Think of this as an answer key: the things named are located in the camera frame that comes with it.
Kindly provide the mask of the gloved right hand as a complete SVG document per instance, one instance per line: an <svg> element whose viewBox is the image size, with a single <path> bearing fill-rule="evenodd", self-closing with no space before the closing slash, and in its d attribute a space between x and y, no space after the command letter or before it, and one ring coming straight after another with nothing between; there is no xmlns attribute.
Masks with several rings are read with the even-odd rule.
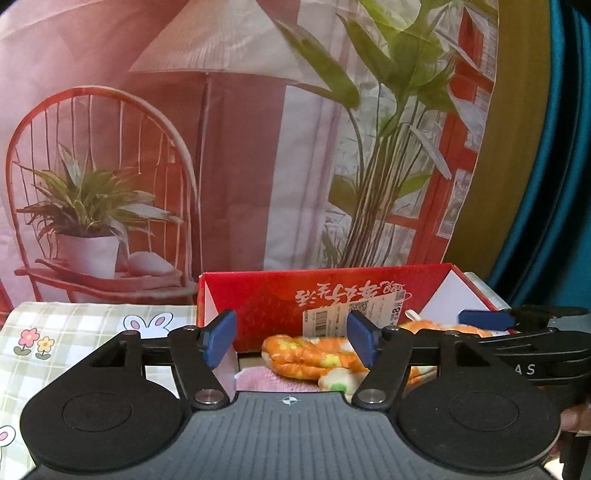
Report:
<svg viewBox="0 0 591 480"><path fill-rule="evenodd" d="M586 405L571 407L561 413L561 435L555 446L555 453L562 450L567 433L581 433L590 429L589 413Z"/></svg>

